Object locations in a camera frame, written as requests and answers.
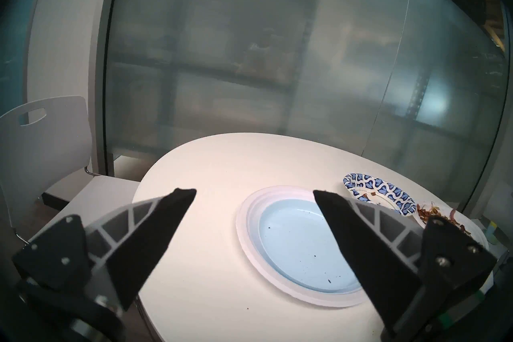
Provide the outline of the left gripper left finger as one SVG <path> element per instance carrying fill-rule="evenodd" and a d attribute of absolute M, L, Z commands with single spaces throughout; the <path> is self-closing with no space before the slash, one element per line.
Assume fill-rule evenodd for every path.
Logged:
<path fill-rule="evenodd" d="M 125 341 L 123 314 L 168 249 L 196 189 L 117 208 L 84 226 L 68 215 L 12 257 L 18 300 L 55 341 Z"/>

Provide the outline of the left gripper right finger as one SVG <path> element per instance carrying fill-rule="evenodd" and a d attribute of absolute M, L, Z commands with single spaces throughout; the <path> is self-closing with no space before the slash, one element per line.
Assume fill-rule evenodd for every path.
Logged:
<path fill-rule="evenodd" d="M 382 341 L 435 341 L 484 301 L 497 260 L 451 218 L 429 216 L 421 227 L 380 205 L 313 196 L 382 319 Z"/>

